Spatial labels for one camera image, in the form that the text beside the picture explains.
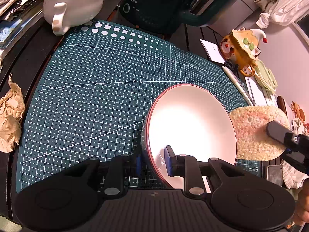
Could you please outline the person right hand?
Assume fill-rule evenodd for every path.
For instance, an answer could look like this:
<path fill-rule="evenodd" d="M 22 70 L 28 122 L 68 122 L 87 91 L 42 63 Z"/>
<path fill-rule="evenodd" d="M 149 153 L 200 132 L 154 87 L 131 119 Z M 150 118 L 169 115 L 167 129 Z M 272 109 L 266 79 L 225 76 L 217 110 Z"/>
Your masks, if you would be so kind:
<path fill-rule="evenodd" d="M 303 182 L 302 189 L 298 193 L 295 213 L 292 219 L 296 225 L 302 226 L 309 221 L 309 184 L 308 179 Z"/>

